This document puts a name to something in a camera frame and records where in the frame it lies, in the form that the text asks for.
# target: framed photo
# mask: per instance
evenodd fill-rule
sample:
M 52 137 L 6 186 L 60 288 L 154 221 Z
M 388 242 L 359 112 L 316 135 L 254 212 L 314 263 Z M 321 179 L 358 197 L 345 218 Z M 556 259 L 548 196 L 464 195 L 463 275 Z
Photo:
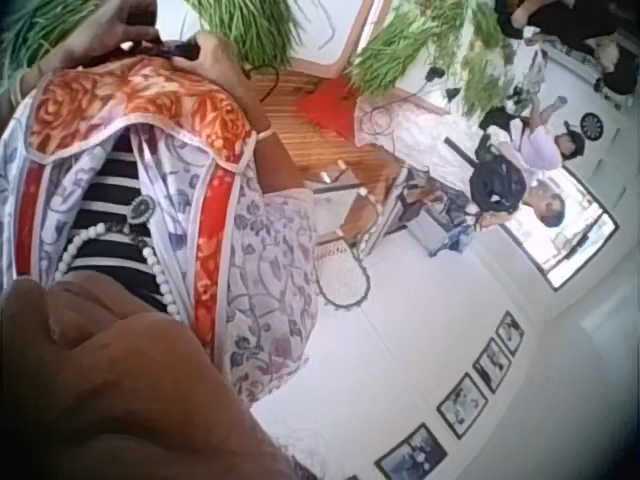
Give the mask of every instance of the framed photo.
M 518 353 L 518 350 L 520 349 L 520 345 L 522 344 L 524 330 L 511 312 L 507 311 L 504 314 L 502 320 L 498 324 L 496 334 L 505 344 L 511 356 L 515 357 L 516 353 Z
M 465 373 L 462 380 L 438 405 L 438 413 L 456 438 L 461 440 L 476 423 L 488 401 L 471 375 Z
M 473 363 L 473 369 L 493 394 L 498 391 L 509 368 L 511 368 L 511 359 L 493 337 Z
M 446 450 L 422 423 L 376 462 L 387 480 L 427 478 L 447 456 Z

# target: pearl necklace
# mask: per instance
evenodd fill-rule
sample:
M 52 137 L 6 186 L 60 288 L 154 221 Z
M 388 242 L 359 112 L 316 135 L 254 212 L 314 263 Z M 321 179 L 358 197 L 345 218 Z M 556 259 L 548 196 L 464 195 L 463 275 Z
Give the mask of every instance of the pearl necklace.
M 121 233 L 128 236 L 131 240 L 131 243 L 137 246 L 142 252 L 142 256 L 145 258 L 147 265 L 149 265 L 149 268 L 156 277 L 156 282 L 158 283 L 158 286 L 160 287 L 160 293 L 162 294 L 162 303 L 166 305 L 167 313 L 174 320 L 182 322 L 178 304 L 176 303 L 175 298 L 171 293 L 169 280 L 164 272 L 164 269 L 162 268 L 162 265 L 160 265 L 160 261 L 158 260 L 158 256 L 156 255 L 156 251 L 154 250 L 153 245 L 146 238 L 142 238 L 135 235 L 134 233 L 131 233 L 131 226 L 147 223 L 153 216 L 155 208 L 155 201 L 147 195 L 142 195 L 136 198 L 129 206 L 129 210 L 127 211 L 126 224 L 99 223 L 77 234 L 75 237 L 73 237 L 73 239 L 69 243 L 69 246 L 62 254 L 62 259 L 58 264 L 58 269 L 56 270 L 54 276 L 55 281 L 58 282 L 62 280 L 62 277 L 64 277 L 71 268 L 73 260 L 80 251 L 80 248 L 86 242 L 96 240 L 109 233 Z

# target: black and white striped shirt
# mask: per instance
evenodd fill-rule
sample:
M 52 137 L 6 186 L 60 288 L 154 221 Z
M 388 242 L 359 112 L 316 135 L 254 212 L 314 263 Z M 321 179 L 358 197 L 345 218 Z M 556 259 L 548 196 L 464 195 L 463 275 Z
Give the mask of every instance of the black and white striped shirt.
M 85 192 L 68 242 L 82 230 L 99 223 L 124 225 L 129 205 L 140 195 L 138 167 L 128 130 L 125 130 Z M 131 230 L 139 237 L 150 239 L 147 225 L 134 225 Z M 132 295 L 159 311 L 166 311 L 155 275 L 140 249 L 124 234 L 108 233 L 85 242 L 69 268 L 69 271 L 79 270 L 108 275 Z

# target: backpack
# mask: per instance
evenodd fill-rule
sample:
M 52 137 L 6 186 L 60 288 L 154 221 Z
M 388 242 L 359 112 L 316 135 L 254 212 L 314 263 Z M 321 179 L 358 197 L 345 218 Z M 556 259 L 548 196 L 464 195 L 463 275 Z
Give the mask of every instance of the backpack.
M 483 213 L 515 213 L 527 193 L 522 171 L 493 152 L 475 166 L 469 187 L 471 199 Z

